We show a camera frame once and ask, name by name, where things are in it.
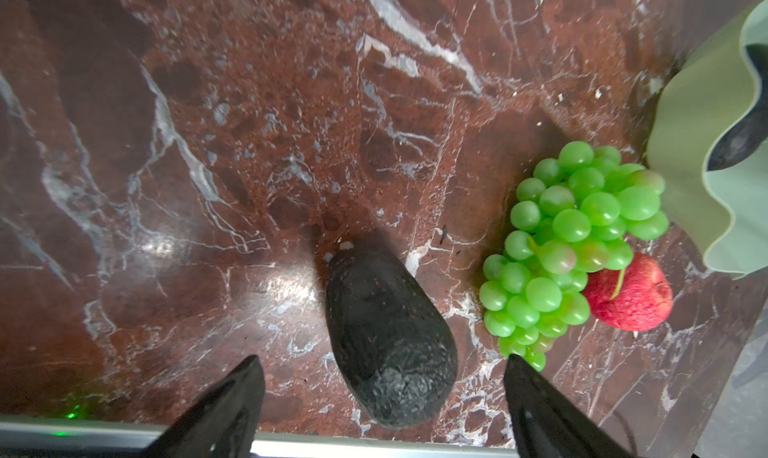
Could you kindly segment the black fake avocado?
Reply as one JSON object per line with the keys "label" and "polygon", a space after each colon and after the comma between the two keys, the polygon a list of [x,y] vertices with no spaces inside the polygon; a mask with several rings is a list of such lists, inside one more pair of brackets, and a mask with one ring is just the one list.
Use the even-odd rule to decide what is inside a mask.
{"label": "black fake avocado", "polygon": [[761,94],[751,111],[716,144],[709,158],[708,171],[737,165],[767,139],[767,46],[750,45],[746,50],[762,80]]}
{"label": "black fake avocado", "polygon": [[377,247],[339,252],[325,307],[335,361],[370,418],[407,429],[439,413],[457,379],[456,342],[397,257]]}

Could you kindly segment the red fake apple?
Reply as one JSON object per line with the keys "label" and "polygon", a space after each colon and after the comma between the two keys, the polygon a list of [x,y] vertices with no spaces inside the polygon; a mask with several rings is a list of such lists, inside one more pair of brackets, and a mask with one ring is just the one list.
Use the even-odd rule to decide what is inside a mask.
{"label": "red fake apple", "polygon": [[624,270],[590,274],[582,294],[596,319],[623,331],[652,330],[673,308],[672,289],[663,271],[653,258],[640,253]]}

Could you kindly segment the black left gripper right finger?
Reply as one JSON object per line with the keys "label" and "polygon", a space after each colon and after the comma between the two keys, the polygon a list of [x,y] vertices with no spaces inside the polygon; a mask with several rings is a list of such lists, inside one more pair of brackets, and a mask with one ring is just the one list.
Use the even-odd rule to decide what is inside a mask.
{"label": "black left gripper right finger", "polygon": [[521,356],[509,356],[503,383],[519,456],[632,456],[590,421]]}

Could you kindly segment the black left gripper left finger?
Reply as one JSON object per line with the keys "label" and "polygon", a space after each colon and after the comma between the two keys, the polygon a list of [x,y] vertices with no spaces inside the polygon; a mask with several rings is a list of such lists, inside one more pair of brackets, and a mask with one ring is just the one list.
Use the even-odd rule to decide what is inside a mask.
{"label": "black left gripper left finger", "polygon": [[144,457],[249,457],[265,395],[259,358],[250,355],[209,387]]}

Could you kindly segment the green fake grape bunch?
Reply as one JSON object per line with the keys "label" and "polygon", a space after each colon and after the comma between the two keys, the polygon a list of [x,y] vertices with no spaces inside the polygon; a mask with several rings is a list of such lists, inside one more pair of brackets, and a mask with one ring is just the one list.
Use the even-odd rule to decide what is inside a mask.
{"label": "green fake grape bunch", "polygon": [[589,275],[626,269],[639,253],[631,239],[667,233],[665,190],[660,174],[582,141],[535,166],[515,190],[503,252],[483,263],[483,323],[503,357],[541,371],[558,338],[595,318],[582,294]]}

